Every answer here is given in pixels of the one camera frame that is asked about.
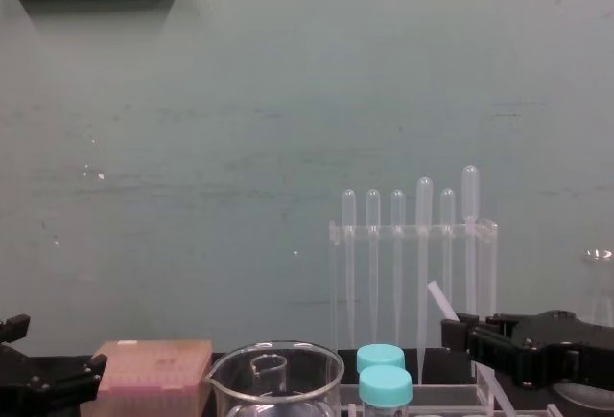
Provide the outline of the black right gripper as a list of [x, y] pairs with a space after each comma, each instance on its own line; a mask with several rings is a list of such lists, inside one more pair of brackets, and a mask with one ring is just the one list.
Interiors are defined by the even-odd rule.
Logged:
[[522, 320], [518, 314], [484, 318], [457, 313], [440, 322], [444, 348], [509, 376], [525, 387], [557, 383], [613, 389], [613, 329], [549, 311]]

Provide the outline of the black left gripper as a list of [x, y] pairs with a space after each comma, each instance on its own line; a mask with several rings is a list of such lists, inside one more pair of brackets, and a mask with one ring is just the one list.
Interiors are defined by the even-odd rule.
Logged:
[[96, 399], [107, 356], [32, 358], [8, 343], [27, 336], [31, 318], [20, 314], [0, 322], [1, 415], [51, 416], [53, 405]]

